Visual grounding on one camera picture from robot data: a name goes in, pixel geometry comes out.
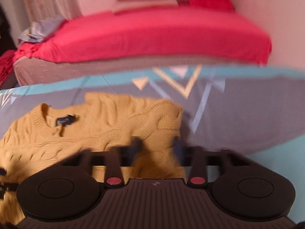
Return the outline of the tan cable-knit cardigan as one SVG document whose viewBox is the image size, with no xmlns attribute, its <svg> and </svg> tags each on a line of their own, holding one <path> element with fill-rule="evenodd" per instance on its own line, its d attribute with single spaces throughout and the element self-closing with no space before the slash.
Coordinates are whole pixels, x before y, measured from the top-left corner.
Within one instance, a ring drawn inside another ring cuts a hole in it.
<svg viewBox="0 0 305 229">
<path fill-rule="evenodd" d="M 105 152 L 140 138 L 144 149 L 130 178 L 180 178 L 184 169 L 172 153 L 183 109 L 168 99 L 87 93 L 85 102 L 64 109 L 45 103 L 15 120 L 1 139 L 1 182 L 20 183 L 31 175 L 86 148 Z"/>
</svg>

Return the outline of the red clothes pile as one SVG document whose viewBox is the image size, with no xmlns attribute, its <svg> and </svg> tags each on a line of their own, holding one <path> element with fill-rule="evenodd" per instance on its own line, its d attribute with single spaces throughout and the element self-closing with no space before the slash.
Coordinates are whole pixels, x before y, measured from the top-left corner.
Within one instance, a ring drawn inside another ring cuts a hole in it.
<svg viewBox="0 0 305 229">
<path fill-rule="evenodd" d="M 15 50 L 7 50 L 0 57 L 0 85 L 3 85 L 8 77 L 14 72 L 14 55 Z"/>
</svg>

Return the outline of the blue grey patterned bedspread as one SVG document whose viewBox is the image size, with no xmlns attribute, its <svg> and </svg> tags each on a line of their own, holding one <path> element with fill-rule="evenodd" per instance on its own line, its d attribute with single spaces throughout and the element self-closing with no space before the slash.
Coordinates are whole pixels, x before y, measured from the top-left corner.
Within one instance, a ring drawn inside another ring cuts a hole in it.
<svg viewBox="0 0 305 229">
<path fill-rule="evenodd" d="M 1 133 L 44 102 L 65 108 L 87 92 L 168 98 L 184 108 L 181 136 L 209 150 L 228 148 L 285 176 L 290 211 L 304 220 L 304 72 L 241 66 L 173 66 L 84 76 L 1 91 Z"/>
</svg>

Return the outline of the red bed sheet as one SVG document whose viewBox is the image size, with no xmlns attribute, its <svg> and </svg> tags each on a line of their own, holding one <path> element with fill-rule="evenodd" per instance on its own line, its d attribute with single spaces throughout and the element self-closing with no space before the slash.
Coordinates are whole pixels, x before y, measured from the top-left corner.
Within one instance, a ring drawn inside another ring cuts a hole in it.
<svg viewBox="0 0 305 229">
<path fill-rule="evenodd" d="M 68 20 L 46 41 L 22 44 L 14 57 L 80 63 L 148 55 L 203 55 L 264 65 L 271 51 L 270 36 L 235 12 L 180 6 Z"/>
</svg>

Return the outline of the grey embossed mattress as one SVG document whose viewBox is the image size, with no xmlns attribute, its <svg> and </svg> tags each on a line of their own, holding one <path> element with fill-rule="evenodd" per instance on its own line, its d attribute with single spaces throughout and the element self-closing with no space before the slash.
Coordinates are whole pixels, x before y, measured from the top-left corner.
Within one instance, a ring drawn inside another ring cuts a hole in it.
<svg viewBox="0 0 305 229">
<path fill-rule="evenodd" d="M 54 63 L 38 58 L 21 57 L 14 62 L 14 73 L 20 86 L 47 84 L 88 75 L 130 71 L 151 67 L 186 65 L 237 64 L 263 66 L 263 63 L 246 60 L 229 60 L 199 55 L 165 55 L 124 57 L 112 60 L 95 60 L 81 63 Z"/>
</svg>

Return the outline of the crumpled light blue cloth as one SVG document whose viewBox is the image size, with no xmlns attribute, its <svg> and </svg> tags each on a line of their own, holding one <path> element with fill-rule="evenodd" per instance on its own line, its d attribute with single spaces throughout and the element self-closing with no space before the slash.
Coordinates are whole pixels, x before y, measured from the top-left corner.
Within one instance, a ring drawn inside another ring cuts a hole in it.
<svg viewBox="0 0 305 229">
<path fill-rule="evenodd" d="M 56 18 L 46 18 L 44 20 L 35 21 L 19 35 L 18 43 L 42 43 L 54 35 L 65 22 L 66 18 L 62 15 L 59 15 Z"/>
</svg>

